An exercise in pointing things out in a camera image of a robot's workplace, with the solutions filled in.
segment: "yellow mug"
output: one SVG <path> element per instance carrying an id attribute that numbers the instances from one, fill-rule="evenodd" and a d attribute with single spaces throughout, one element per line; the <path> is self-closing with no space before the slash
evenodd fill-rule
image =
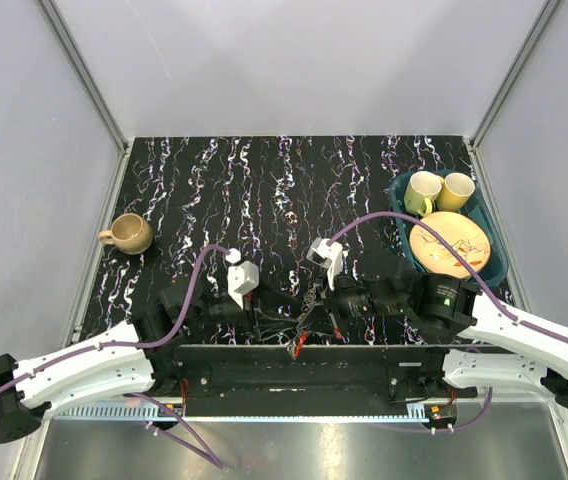
<path id="1" fill-rule="evenodd" d="M 421 171 L 411 175 L 404 194 L 404 208 L 414 215 L 426 217 L 433 212 L 433 202 L 442 190 L 442 177 Z"/>
<path id="2" fill-rule="evenodd" d="M 113 222 L 110 230 L 100 232 L 98 238 L 105 245 L 115 245 L 124 253 L 138 255 L 151 246 L 153 230 L 136 213 L 125 213 Z"/>
<path id="3" fill-rule="evenodd" d="M 454 172 L 440 177 L 442 192 L 437 197 L 437 209 L 457 212 L 475 192 L 475 182 L 468 175 Z"/>

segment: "red clip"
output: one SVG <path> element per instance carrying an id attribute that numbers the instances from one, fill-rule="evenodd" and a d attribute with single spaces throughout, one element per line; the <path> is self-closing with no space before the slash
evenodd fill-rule
<path id="1" fill-rule="evenodd" d="M 304 332 L 300 335 L 300 339 L 297 341 L 297 345 L 295 346 L 295 352 L 293 352 L 293 356 L 297 358 L 300 355 L 300 351 L 304 346 L 304 342 L 306 342 L 306 338 L 308 337 L 308 333 Z"/>

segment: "mug handle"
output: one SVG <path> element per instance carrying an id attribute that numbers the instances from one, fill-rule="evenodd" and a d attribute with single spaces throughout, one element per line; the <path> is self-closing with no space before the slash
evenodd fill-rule
<path id="1" fill-rule="evenodd" d="M 115 241 L 113 240 L 113 234 L 110 230 L 104 230 L 103 232 L 100 232 L 97 238 L 104 245 L 113 245 L 115 243 Z"/>
<path id="2" fill-rule="evenodd" d="M 420 210 L 417 212 L 422 217 L 428 217 L 431 213 L 433 213 L 433 202 L 430 198 L 424 198 L 424 210 Z"/>

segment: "plate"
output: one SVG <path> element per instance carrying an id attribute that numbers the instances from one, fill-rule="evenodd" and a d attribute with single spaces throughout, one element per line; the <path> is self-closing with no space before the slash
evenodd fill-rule
<path id="1" fill-rule="evenodd" d="M 444 237 L 476 272 L 484 268 L 491 258 L 488 237 L 475 222 L 464 215 L 435 212 L 422 221 Z M 451 252 L 419 225 L 411 229 L 409 244 L 415 258 L 429 272 L 443 273 L 461 280 L 471 276 Z"/>

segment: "green mug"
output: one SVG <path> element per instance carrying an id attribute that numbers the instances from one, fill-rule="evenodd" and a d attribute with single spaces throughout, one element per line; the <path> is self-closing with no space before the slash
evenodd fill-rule
<path id="1" fill-rule="evenodd" d="M 404 194 L 404 208 L 421 217 L 433 213 L 433 203 L 442 191 L 442 177 L 421 171 L 411 175 Z"/>

